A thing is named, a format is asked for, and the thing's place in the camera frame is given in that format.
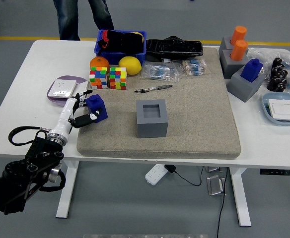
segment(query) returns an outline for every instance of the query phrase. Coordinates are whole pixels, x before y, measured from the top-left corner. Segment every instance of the blue plastic basket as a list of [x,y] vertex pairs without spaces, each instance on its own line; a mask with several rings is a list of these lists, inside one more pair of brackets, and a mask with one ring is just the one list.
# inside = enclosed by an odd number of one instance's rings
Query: blue plastic basket
[[[99,33],[97,35],[97,42],[102,40],[102,34],[103,31],[105,30],[99,30]],[[124,54],[121,52],[101,52],[100,56],[106,58],[110,64],[113,65],[118,65],[119,61],[121,60],[121,58],[125,57],[125,56],[133,56],[136,57],[141,64],[143,63],[143,61],[145,60],[145,54],[146,54],[146,31],[120,31],[120,30],[115,30],[117,32],[122,32],[122,33],[127,33],[127,32],[140,32],[143,37],[144,37],[144,51],[143,53],[139,53],[139,54],[135,54],[135,55],[130,55],[130,54]],[[99,45],[96,43],[95,48],[94,48],[94,53],[96,53],[96,55],[98,54],[98,52],[100,51],[100,47]]]

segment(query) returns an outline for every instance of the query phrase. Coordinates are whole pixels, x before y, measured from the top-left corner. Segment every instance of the yellow floor line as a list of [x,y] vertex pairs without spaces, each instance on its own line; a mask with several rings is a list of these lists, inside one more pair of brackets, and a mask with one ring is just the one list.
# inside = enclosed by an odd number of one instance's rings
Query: yellow floor line
[[[0,36],[3,41],[36,41],[36,40],[58,40],[59,37],[19,37],[19,36]],[[96,38],[81,38],[83,41],[96,41]],[[221,41],[200,40],[205,45],[220,45]],[[290,46],[290,42],[255,42],[248,41],[251,46]]]

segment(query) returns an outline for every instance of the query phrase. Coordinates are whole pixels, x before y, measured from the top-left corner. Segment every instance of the gray floor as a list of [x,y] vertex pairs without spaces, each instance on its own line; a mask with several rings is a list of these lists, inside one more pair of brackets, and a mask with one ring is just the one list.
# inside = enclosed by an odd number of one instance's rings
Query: gray floor
[[[246,40],[290,42],[290,3],[220,0],[107,0],[116,29],[145,30],[147,37],[176,35],[187,40],[215,40],[248,28]],[[79,1],[79,33],[95,38],[87,1]],[[0,0],[0,36],[57,37],[52,1]],[[0,40],[0,104],[33,41]],[[290,47],[279,46],[290,51]],[[10,162],[0,159],[0,175]],[[156,186],[145,181],[152,165],[81,162],[68,219],[54,218],[60,192],[37,193],[22,213],[0,213],[1,238],[65,237],[84,234],[207,234],[216,237],[221,197],[168,174]],[[177,166],[190,181],[201,168]],[[230,177],[221,217],[221,238],[290,237],[290,177],[243,174],[252,227],[240,227]]]

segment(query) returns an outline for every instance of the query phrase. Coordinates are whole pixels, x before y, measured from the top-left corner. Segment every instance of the pen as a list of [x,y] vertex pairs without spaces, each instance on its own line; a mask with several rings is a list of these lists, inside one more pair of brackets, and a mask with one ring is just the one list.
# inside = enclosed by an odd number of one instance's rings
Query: pen
[[147,88],[147,89],[139,89],[139,90],[135,90],[134,92],[136,93],[147,93],[149,91],[154,91],[154,90],[161,90],[161,89],[166,89],[166,88],[170,88],[173,85],[169,84],[169,85],[162,85],[162,86],[157,86],[157,87],[151,87],[151,88]]

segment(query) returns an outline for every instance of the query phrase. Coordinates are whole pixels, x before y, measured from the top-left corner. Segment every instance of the lemon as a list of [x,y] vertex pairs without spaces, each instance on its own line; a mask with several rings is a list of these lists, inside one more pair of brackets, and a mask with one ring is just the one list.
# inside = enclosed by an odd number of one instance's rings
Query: lemon
[[141,69],[141,62],[133,56],[125,56],[119,61],[119,67],[125,67],[128,75],[138,74]]

